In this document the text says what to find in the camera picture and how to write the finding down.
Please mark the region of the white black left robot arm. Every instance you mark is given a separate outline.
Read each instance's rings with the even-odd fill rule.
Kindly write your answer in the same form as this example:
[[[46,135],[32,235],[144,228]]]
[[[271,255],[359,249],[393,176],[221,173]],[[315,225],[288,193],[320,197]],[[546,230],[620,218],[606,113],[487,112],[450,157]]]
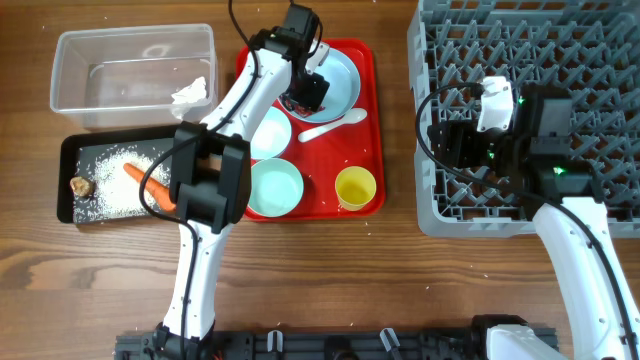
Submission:
[[[182,122],[172,148],[168,221],[180,230],[180,257],[171,306],[142,346],[150,359],[208,359],[214,355],[213,305],[224,247],[247,208],[251,191],[250,141],[275,101],[316,113],[329,83],[316,73],[328,56],[323,25],[310,8],[291,3],[282,25],[243,40],[245,66],[199,123]]]

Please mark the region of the red snack wrapper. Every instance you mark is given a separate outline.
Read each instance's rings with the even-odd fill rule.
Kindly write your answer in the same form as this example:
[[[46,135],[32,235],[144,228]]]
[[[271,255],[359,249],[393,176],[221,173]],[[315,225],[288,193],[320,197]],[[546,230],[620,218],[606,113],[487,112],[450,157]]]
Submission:
[[[301,105],[298,102],[292,102],[291,105],[292,111],[298,116],[308,117],[313,114],[313,111],[309,107]]]

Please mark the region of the light blue bowl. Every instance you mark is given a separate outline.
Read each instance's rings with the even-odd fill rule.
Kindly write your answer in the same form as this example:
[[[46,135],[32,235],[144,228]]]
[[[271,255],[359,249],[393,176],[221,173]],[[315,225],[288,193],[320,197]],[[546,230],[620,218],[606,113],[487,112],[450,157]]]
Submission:
[[[280,109],[270,107],[250,142],[251,158],[279,157],[288,147],[291,137],[289,118]]]

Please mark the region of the white tissue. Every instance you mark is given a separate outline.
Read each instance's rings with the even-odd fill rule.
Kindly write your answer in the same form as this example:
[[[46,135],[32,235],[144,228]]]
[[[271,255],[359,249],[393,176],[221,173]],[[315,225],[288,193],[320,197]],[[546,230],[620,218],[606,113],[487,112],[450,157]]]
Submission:
[[[196,78],[190,85],[171,95],[174,105],[194,104],[207,98],[206,79]]]

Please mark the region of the orange carrot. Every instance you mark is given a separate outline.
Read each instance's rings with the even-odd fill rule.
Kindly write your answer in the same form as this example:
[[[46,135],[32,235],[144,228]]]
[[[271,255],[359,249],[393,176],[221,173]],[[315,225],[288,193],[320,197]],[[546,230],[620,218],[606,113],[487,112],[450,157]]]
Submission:
[[[136,182],[141,183],[144,172],[131,163],[123,165],[124,171]],[[176,205],[170,199],[169,189],[162,183],[150,177],[145,184],[145,191],[156,201],[161,210],[172,213],[176,210]]]

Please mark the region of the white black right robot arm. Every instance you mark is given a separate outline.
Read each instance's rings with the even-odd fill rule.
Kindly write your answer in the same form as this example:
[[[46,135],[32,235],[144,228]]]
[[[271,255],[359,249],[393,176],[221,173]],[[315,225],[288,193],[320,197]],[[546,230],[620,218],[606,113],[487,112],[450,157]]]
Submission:
[[[570,156],[572,98],[565,89],[529,84],[515,98],[502,76],[456,84],[478,99],[476,121],[415,126],[434,164],[468,182],[486,166],[519,198],[551,259],[577,359],[636,359],[639,310],[615,253],[605,196],[593,166]]]

